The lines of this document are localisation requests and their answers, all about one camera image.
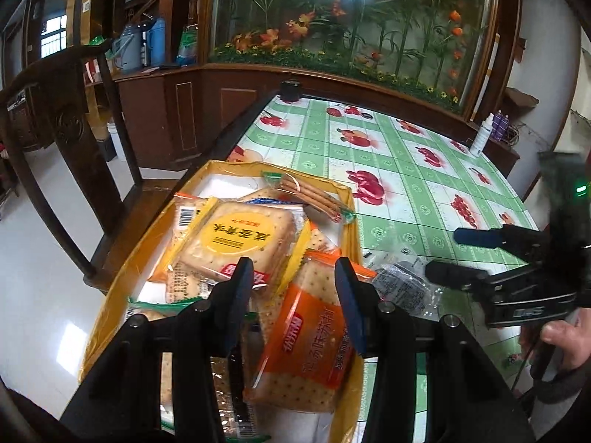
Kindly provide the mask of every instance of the chair seat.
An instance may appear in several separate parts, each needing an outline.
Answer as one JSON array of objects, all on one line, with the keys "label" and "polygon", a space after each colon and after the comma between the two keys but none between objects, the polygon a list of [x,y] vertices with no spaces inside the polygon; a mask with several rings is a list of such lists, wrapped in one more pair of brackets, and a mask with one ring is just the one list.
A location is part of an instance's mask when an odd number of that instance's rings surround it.
[{"label": "chair seat", "polygon": [[115,236],[104,235],[90,260],[97,272],[93,277],[84,278],[87,285],[103,293],[109,290],[114,277],[177,183],[175,179],[144,179],[141,185],[134,185],[123,200],[126,211]]}]

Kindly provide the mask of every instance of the screw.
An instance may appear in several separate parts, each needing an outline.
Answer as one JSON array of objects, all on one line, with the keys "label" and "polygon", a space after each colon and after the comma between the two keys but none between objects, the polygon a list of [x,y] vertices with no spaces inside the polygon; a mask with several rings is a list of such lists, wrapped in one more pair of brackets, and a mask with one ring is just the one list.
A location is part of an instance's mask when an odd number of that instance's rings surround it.
[{"label": "screw", "polygon": [[460,325],[460,319],[456,315],[445,315],[443,321],[450,328],[456,328]]},{"label": "screw", "polygon": [[127,320],[127,324],[132,328],[139,327],[144,322],[142,315],[132,315]]},{"label": "screw", "polygon": [[382,313],[386,313],[386,315],[388,315],[388,314],[394,312],[394,310],[396,309],[396,306],[394,305],[394,303],[392,303],[390,301],[380,301],[380,303],[378,303],[378,309]]},{"label": "screw", "polygon": [[195,311],[207,311],[212,306],[209,300],[199,300],[196,301],[193,305],[193,309]]}]

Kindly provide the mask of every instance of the window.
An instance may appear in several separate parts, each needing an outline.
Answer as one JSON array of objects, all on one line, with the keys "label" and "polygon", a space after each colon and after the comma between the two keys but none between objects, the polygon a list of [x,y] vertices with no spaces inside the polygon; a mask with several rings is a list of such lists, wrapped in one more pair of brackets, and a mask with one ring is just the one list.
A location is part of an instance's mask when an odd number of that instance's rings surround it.
[{"label": "window", "polygon": [[43,24],[41,32],[41,57],[45,58],[66,47],[66,15],[57,16]]}]

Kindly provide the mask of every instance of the white bucket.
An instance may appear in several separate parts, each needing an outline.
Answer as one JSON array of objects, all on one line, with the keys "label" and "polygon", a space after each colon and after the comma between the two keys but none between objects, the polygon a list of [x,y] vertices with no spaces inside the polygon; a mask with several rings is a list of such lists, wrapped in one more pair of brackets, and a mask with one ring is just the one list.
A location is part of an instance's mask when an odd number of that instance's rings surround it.
[{"label": "white bucket", "polygon": [[111,135],[111,139],[113,140],[113,146],[115,147],[117,157],[119,157],[121,161],[126,161],[125,154],[123,153],[123,146],[121,146],[121,140],[119,139],[119,133],[117,133],[115,124],[110,121],[107,123],[107,129]]}]

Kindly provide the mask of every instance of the glass display case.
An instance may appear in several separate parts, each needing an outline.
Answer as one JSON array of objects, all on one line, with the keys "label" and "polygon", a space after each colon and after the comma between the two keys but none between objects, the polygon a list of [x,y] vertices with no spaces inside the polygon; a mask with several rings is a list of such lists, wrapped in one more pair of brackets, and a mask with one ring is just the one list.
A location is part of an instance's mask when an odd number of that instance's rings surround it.
[{"label": "glass display case", "polygon": [[494,0],[213,0],[209,61],[289,66],[462,111]]}]

